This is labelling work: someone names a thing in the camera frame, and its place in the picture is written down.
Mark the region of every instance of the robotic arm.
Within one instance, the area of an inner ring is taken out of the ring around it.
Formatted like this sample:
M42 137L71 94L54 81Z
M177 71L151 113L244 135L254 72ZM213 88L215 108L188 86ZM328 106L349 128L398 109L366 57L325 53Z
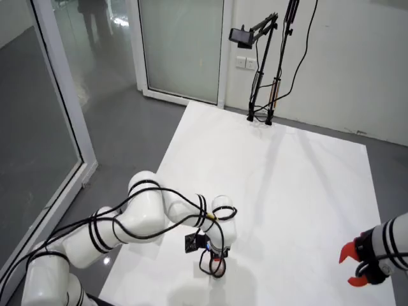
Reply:
M350 285L381 284L396 270L408 271L408 213L382 223L343 246L340 263L347 257L361 262Z
M163 186L155 173L137 173L129 183L129 197L138 194L122 214L113 211L98 218L112 210L103 207L93 215L92 222L38 250L28 264L22 306L96 306L84 293L79 280L69 273L69 264L86 268L120 244L152 242L165 232L166 217L175 225L198 227L205 233L187 236L186 252L206 248L212 262L218 263L214 269L210 262L210 274L222 276L226 268L223 259L237 238L233 218L237 210L231 200L227 196L216 197L212 201L212 213L208 213L211 207L204 196L186 194L184 197ZM146 188L153 190L141 192Z

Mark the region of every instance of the white door frame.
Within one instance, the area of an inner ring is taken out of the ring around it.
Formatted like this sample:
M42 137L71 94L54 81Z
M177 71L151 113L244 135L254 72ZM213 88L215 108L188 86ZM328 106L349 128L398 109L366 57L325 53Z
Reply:
M145 52L143 49L142 26L140 24L139 0L126 0L127 12L129 15L129 27L131 31L131 44L133 49L133 60L136 70L136 82L138 90L143 92L144 96L173 102L181 105L187 105L191 100L180 96L174 96L163 92L149 89L147 83L147 73L145 65ZM225 94L228 77L228 63L230 58L229 35L232 25L233 0L224 0L222 13L222 36L221 36L221 56L219 68L219 84L217 106L224 108Z
M80 162L73 168L60 188L55 191L45 209L19 243L9 260L0 270L0 277L8 273L9 267L26 255L37 243L46 239L69 208L75 196L88 182L98 167L91 139L80 106L77 90L69 69L59 28L52 9L51 0L26 0L34 28L42 49L45 63L50 73L61 110L66 119L71 139L78 150ZM0 306L10 299L25 273L22 263L9 279Z

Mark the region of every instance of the end effector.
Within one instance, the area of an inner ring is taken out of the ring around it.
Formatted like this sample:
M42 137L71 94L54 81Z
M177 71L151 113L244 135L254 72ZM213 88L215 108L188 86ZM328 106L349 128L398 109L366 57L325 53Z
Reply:
M396 270L408 271L408 213L361 233L343 246L340 263L347 257L360 262L354 287L381 284Z

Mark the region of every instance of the concrete floor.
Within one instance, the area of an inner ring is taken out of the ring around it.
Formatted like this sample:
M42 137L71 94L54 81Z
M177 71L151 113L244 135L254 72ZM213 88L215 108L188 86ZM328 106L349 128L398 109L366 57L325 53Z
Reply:
M80 15L73 17L72 14L71 19L79 20ZM77 27L76 31L82 31L83 37L82 41L74 40L77 46L89 46L85 28L80 30ZM118 46L128 42L126 32L121 33L125 33L122 38L114 38ZM76 84L80 84L77 88L86 88L87 91L87 98L84 99L85 119L100 166L86 188L78 194L59 226L87 217L101 207L117 204L126 196L132 175L140 170L156 171L184 113L183 106L143 97L136 90L133 76L122 74L112 62L112 56L117 59L115 52L118 49L120 48L113 48L109 53L105 53L104 48L99 48L99 53L91 52L86 55L92 57L93 64L84 67L85 72L80 66L73 67L78 61L70 60L71 70L77 71L73 72ZM119 65L126 65L128 61L127 66L133 67L128 58L122 61L124 62ZM88 82L95 86L86 84L83 76L89 73L92 77ZM98 84L108 84L109 87L101 89ZM276 118L275 121L366 145L381 221L408 211L408 190L405 188L408 183L407 147L285 119ZM79 276L86 292L99 295L118 251L119 249L116 249L108 255L110 261L107 265L103 263L105 258L101 258L85 270L72 269L72 272ZM405 275L396 273L393 276L393 285L397 306L407 305L408 280ZM21 288L16 291L9 305L19 305L20 299Z

